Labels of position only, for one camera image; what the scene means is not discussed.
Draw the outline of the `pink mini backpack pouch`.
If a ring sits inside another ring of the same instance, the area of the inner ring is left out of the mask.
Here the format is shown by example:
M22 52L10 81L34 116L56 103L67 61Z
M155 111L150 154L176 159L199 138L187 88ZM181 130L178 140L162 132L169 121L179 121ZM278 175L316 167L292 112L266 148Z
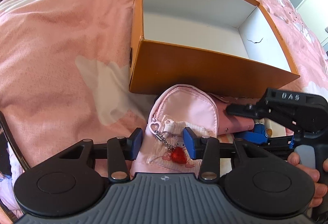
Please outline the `pink mini backpack pouch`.
M130 175L138 172L197 175L201 160L192 160L188 154L183 139L186 127L198 137L217 137L219 112L208 94L194 86L179 84L168 88L155 101Z

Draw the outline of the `pink patterned duvet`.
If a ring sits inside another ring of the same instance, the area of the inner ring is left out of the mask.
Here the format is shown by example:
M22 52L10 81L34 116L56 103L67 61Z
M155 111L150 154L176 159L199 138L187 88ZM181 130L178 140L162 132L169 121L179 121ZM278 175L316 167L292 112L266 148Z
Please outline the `pink patterned duvet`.
M33 167L84 138L145 128L154 96L128 91L134 0L3 0L1 111ZM259 0L301 77L327 99L327 55L289 0Z

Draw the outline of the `pink notebook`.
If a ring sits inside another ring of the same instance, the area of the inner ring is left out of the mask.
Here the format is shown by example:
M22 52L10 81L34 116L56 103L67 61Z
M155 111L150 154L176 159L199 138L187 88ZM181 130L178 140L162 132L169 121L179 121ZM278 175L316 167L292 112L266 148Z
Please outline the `pink notebook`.
M215 102L219 113L218 135L233 134L235 132L252 130L254 128L253 119L229 115L226 112L226 107L232 103L236 103L238 105L246 105L249 103L255 104L257 99L234 98L215 94L209 95Z

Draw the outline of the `white door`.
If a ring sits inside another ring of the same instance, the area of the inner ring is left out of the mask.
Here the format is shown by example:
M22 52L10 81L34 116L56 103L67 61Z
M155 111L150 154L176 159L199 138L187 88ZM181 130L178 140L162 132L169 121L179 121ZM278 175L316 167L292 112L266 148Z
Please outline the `white door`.
M320 44L327 44L327 0L303 0L296 10Z

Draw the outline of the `small figurine blue outfit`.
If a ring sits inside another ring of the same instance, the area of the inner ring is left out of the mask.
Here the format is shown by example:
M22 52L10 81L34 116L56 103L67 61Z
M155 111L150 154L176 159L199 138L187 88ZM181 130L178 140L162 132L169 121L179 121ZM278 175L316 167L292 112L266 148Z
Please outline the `small figurine blue outfit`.
M265 118L255 120L254 121L254 132L261 134L265 137L272 137L273 130L271 128L271 124L269 120L266 120Z

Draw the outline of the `orange cardboard box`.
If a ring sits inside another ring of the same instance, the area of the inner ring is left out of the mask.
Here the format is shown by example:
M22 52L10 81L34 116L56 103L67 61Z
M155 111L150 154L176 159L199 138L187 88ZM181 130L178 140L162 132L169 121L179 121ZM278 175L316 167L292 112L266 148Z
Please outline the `orange cardboard box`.
M134 0L129 89L175 84L259 98L299 78L288 47L257 0Z

